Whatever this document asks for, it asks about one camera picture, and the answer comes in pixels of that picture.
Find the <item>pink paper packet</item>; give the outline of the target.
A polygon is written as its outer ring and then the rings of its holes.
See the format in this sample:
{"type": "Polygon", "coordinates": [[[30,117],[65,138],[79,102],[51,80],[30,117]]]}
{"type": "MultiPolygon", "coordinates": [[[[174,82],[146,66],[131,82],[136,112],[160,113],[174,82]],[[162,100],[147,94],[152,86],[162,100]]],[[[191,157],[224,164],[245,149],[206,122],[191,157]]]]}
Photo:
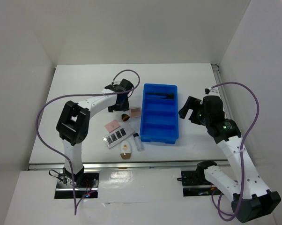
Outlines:
{"type": "Polygon", "coordinates": [[[106,130],[111,133],[113,132],[114,130],[118,129],[120,127],[120,124],[117,120],[113,120],[109,123],[107,123],[105,126],[106,130]]]}

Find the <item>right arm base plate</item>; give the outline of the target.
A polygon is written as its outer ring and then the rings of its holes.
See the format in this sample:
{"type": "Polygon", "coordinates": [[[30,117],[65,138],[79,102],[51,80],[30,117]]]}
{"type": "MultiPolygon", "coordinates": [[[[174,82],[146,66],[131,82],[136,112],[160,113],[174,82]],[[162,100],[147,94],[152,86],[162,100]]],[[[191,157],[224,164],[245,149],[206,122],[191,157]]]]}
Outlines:
{"type": "Polygon", "coordinates": [[[214,191],[216,195],[220,194],[212,183],[200,180],[196,171],[181,171],[181,176],[177,178],[177,181],[182,183],[184,197],[209,196],[214,191]]]}

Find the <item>pink blush compact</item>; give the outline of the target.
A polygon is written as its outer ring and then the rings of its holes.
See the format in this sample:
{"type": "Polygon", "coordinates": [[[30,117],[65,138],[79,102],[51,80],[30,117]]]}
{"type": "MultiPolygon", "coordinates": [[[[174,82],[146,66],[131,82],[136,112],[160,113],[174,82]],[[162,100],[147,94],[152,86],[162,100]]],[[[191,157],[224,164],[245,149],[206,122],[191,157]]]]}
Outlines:
{"type": "Polygon", "coordinates": [[[130,109],[130,114],[132,118],[137,118],[140,117],[142,112],[141,112],[141,107],[134,107],[130,109]]]}

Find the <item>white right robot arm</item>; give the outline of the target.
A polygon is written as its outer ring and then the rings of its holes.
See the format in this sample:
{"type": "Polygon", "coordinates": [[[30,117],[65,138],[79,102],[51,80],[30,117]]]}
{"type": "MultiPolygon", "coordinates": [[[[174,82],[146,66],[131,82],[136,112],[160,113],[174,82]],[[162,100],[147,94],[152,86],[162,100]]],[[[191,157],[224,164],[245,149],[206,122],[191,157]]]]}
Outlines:
{"type": "Polygon", "coordinates": [[[201,184],[209,182],[216,186],[230,200],[233,216],[241,223],[271,214],[281,202],[281,197],[261,178],[242,144],[243,135],[237,124],[225,117],[220,97],[188,97],[178,112],[179,117],[185,118],[189,110],[192,111],[189,120],[206,127],[236,176],[235,180],[231,179],[215,161],[206,160],[198,163],[196,180],[201,184]]]}

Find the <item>clear small bottle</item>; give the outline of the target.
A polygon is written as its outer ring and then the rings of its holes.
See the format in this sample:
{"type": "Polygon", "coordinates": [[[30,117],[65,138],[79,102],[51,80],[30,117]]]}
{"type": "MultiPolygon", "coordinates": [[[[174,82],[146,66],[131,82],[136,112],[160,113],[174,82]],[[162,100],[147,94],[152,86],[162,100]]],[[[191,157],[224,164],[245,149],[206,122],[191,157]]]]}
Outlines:
{"type": "Polygon", "coordinates": [[[134,141],[135,141],[135,145],[136,145],[137,150],[138,151],[143,151],[144,147],[143,147],[143,144],[142,144],[142,141],[141,141],[141,138],[140,138],[139,134],[138,133],[134,133],[133,137],[134,137],[134,141]]]}

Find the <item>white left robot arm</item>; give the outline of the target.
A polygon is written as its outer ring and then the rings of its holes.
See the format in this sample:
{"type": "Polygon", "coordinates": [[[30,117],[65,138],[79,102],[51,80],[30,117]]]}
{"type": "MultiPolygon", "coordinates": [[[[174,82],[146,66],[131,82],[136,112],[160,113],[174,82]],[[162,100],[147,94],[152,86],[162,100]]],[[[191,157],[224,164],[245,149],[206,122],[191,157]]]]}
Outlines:
{"type": "Polygon", "coordinates": [[[129,110],[128,91],[133,88],[130,81],[122,79],[119,84],[109,84],[89,99],[65,103],[56,130],[67,156],[63,173],[71,186],[78,187],[83,183],[82,142],[87,137],[90,119],[106,108],[110,113],[129,110]]]}

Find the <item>black eyeshadow palette pack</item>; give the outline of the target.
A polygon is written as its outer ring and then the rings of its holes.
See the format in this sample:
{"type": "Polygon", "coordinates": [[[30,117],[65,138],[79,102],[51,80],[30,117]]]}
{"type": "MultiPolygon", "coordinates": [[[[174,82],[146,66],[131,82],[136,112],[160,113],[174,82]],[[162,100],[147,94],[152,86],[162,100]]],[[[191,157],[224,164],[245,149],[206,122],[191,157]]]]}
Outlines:
{"type": "Polygon", "coordinates": [[[130,126],[121,126],[117,128],[115,131],[109,133],[108,135],[103,137],[103,142],[107,146],[107,148],[111,149],[114,146],[118,145],[129,136],[131,136],[135,132],[130,126]]]}

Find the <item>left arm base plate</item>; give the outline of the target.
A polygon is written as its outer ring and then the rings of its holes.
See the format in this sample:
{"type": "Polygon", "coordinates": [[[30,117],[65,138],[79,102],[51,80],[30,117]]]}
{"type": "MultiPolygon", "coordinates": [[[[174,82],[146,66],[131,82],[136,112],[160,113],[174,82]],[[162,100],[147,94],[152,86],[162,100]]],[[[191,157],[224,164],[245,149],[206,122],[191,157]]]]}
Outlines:
{"type": "MultiPolygon", "coordinates": [[[[62,173],[52,175],[57,179],[55,189],[55,199],[72,199],[73,198],[73,186],[72,181],[62,173]]],[[[76,198],[80,199],[85,195],[86,199],[98,198],[98,183],[99,173],[88,172],[82,177],[80,184],[75,184],[76,198]]]]}

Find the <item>short kabuki makeup brush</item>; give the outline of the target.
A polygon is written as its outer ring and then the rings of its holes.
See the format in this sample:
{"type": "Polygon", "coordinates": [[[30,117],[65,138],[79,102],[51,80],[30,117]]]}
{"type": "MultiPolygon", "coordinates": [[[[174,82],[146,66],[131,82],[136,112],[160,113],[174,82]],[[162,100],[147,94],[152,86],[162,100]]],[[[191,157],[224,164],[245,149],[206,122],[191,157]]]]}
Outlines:
{"type": "Polygon", "coordinates": [[[121,115],[121,119],[122,119],[123,122],[126,122],[130,119],[130,116],[128,114],[123,113],[121,115]]]}

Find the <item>white egg-shaped foundation bottle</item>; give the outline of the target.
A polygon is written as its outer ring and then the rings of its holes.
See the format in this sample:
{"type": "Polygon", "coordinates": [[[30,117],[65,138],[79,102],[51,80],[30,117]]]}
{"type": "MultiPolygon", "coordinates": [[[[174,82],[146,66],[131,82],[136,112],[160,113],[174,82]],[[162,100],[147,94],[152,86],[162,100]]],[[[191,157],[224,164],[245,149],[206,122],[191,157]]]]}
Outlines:
{"type": "Polygon", "coordinates": [[[122,141],[120,144],[120,156],[122,159],[130,159],[132,155],[132,147],[128,141],[122,141]]]}

